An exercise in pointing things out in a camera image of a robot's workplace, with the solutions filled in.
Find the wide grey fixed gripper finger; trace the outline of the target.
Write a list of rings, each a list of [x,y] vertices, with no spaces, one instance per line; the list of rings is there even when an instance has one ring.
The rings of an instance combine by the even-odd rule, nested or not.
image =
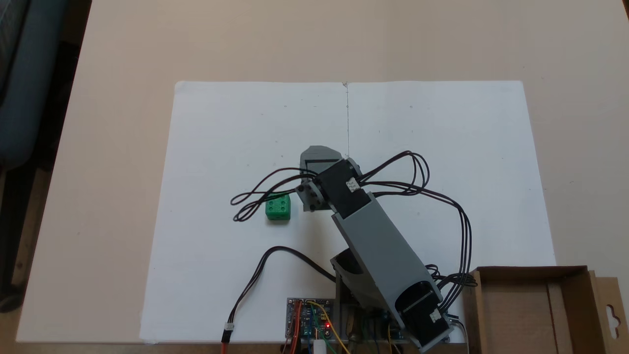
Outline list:
[[[343,159],[339,151],[326,146],[310,146],[304,150],[301,159]]]

